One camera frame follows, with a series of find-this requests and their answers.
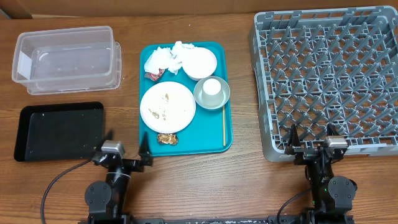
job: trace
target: wood grain surface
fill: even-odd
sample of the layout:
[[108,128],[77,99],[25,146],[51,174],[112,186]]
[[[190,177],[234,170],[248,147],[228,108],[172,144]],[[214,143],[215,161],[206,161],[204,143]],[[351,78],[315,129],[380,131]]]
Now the wood grain surface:
[[[304,167],[268,162],[262,154],[258,99],[251,70],[248,34],[253,14],[222,16],[102,17],[0,21],[0,223],[40,223],[40,201],[50,181],[81,161],[16,162],[13,158],[19,112],[27,105],[100,101],[106,130],[123,141],[127,158],[138,152],[139,57],[150,44],[216,41],[226,52],[234,142],[222,154],[160,157],[133,174],[126,210],[138,218],[238,218],[275,215],[293,195],[308,188]],[[12,58],[21,32],[84,26],[111,26],[121,44],[122,83],[117,90],[31,96],[11,80]],[[398,157],[348,156],[333,165],[335,175],[359,186],[357,223],[397,223]],[[87,186],[106,170],[87,164],[62,177],[46,201],[47,223],[76,223],[88,215]],[[309,195],[287,206],[296,214]]]

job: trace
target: wooden chopstick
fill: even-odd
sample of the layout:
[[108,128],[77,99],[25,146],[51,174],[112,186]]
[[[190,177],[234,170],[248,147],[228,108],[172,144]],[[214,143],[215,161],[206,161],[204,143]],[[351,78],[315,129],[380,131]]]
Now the wooden chopstick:
[[223,106],[223,146],[225,145],[225,107]]

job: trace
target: blue serving tray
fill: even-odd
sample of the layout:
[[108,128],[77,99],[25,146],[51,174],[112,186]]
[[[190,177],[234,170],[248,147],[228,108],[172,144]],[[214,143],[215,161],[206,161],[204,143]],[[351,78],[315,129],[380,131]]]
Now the blue serving tray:
[[[195,42],[196,47],[204,47],[211,50],[217,58],[217,68],[214,76],[223,78],[228,82],[228,75],[226,71],[224,48],[216,42]],[[139,76],[139,102],[144,96],[144,93],[158,82],[154,82],[148,78],[144,78],[144,64],[158,47],[170,47],[174,44],[157,44],[150,45],[144,48],[141,52],[140,58],[140,76]],[[160,82],[173,81],[185,85],[192,93],[196,81],[188,77],[188,75],[181,68],[178,74],[166,70],[160,78]],[[201,154],[212,152],[225,152],[232,145],[232,119],[231,119],[231,105],[229,101],[225,104],[225,138],[226,145],[223,146],[223,110],[218,109],[209,111],[197,104],[197,110],[192,122],[183,130],[177,133],[178,144],[171,146],[168,144],[159,144],[157,142],[157,132],[148,128],[144,121],[139,117],[139,141],[141,144],[144,132],[148,133],[149,147],[153,156],[179,156],[187,154]]]

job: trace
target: clear plastic container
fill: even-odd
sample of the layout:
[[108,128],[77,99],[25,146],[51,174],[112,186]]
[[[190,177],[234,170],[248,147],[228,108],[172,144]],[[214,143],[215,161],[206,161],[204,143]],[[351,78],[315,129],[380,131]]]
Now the clear plastic container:
[[45,30],[18,37],[12,80],[31,95],[112,90],[120,85],[121,69],[112,28]]

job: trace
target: white tissue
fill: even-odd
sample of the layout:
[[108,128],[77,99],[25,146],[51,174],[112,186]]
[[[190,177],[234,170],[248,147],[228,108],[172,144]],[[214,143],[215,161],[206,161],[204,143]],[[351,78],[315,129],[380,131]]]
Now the white tissue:
[[145,63],[145,72],[157,75],[159,74],[159,69],[168,69],[176,75],[178,70],[182,67],[184,55],[194,48],[195,46],[193,44],[183,44],[181,41],[177,41],[172,50],[168,47],[158,47]]

